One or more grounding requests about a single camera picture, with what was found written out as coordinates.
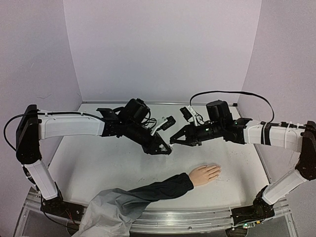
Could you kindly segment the mannequin hand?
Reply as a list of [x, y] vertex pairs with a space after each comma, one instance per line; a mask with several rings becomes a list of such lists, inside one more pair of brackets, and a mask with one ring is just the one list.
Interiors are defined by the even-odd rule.
[[189, 174], [189, 179], [193, 186], [197, 187], [217, 179], [220, 173], [221, 166], [219, 165], [203, 165], [192, 170]]

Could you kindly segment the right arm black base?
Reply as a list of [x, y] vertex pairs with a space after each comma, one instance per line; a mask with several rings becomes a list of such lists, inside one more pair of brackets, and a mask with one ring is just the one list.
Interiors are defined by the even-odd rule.
[[274, 204], [268, 204], [264, 201], [263, 193], [260, 192], [255, 197], [252, 205], [233, 208], [231, 217], [233, 219], [233, 227], [238, 227], [248, 223], [263, 221], [274, 217], [274, 215]]

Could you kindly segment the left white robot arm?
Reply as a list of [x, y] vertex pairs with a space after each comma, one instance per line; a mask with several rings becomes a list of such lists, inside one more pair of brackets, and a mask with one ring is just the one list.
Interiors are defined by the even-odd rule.
[[49, 172], [64, 137], [125, 137], [148, 155], [169, 155], [171, 147], [160, 136], [173, 126], [173, 116], [154, 118], [141, 99], [131, 99], [118, 108], [97, 108], [96, 114], [80, 111], [45, 111], [36, 104], [26, 107], [16, 129], [16, 157], [47, 207], [61, 216], [67, 210], [58, 185]]

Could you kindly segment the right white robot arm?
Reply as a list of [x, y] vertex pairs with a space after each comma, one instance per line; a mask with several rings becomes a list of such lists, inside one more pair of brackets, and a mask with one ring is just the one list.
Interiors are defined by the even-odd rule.
[[206, 104], [209, 120], [192, 106], [181, 108], [188, 122], [170, 138], [171, 144], [200, 146], [204, 141], [223, 138], [226, 142], [254, 145], [268, 163], [275, 181], [259, 195], [259, 200], [273, 205], [296, 187], [316, 178], [316, 123], [290, 121], [263, 122], [251, 118], [234, 119], [227, 102]]

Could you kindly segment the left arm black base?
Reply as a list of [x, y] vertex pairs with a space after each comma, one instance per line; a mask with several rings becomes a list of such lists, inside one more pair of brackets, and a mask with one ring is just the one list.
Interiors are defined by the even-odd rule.
[[[85, 207], [80, 204], [64, 201], [61, 197], [56, 197], [50, 200], [45, 200], [40, 197], [40, 210], [44, 216], [55, 224], [66, 227], [67, 230], [78, 231], [79, 222], [84, 215]], [[62, 224], [52, 217], [64, 218], [70, 223]]]

